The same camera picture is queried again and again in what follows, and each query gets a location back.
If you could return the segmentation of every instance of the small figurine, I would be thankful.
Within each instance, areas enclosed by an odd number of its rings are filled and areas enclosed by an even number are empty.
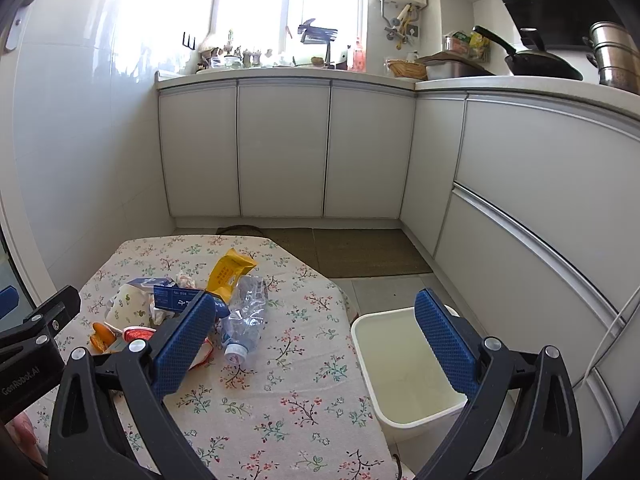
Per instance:
[[[251,68],[251,53],[249,50],[245,50],[242,53],[242,66],[245,68]]]
[[[231,51],[233,50],[233,40],[234,40],[234,30],[230,28],[229,35],[226,38],[226,45],[224,46],[224,49],[227,55],[231,54]]]

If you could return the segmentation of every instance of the pan handle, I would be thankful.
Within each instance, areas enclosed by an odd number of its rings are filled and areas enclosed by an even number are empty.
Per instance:
[[[480,34],[480,36],[484,36],[488,40],[491,40],[494,43],[497,43],[498,45],[500,45],[504,50],[507,51],[508,56],[513,56],[513,54],[516,53],[516,49],[513,46],[511,46],[509,43],[504,41],[500,36],[498,36],[497,34],[494,34],[490,30],[487,30],[484,27],[481,27],[480,25],[475,25],[472,30]]]
[[[544,41],[542,41],[542,38],[540,37],[540,33],[536,28],[523,27],[520,29],[520,31],[527,38],[533,41],[534,45],[536,46],[536,49],[538,49],[540,52],[546,52],[545,43]]]
[[[596,61],[596,57],[591,53],[591,52],[587,52],[587,54],[585,54],[585,56],[587,57],[587,59],[589,60],[589,62],[596,67],[597,69],[599,69],[600,67],[598,66],[598,62]]]
[[[589,38],[587,38],[586,36],[582,37],[582,42],[588,46],[591,50],[593,50],[594,44],[593,41],[591,41]]]

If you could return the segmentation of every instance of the plastic water bottle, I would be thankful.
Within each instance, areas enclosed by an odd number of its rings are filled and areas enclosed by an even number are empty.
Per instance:
[[[230,314],[222,320],[222,345],[225,358],[242,365],[253,352],[264,327],[267,296],[260,276],[242,276],[229,300]]]

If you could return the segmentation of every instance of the floral tablecloth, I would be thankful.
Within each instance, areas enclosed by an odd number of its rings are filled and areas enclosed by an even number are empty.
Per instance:
[[[266,238],[190,235],[123,243],[82,288],[80,313],[56,337],[62,357],[90,347],[91,323],[104,320],[121,284],[140,276],[175,278],[183,270],[204,288],[231,247],[258,261],[252,273],[268,284],[268,323],[245,366],[227,364],[218,347],[164,398],[193,449],[219,479],[395,479],[358,369],[346,297]],[[43,448],[56,391],[27,410]],[[124,399],[115,402],[138,461],[156,470]]]

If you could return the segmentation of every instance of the brown doormat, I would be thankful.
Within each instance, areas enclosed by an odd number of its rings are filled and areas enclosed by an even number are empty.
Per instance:
[[[431,272],[400,229],[314,229],[320,272],[328,278]]]
[[[432,272],[400,229],[262,229],[264,235],[328,278]],[[247,227],[225,235],[260,236]]]

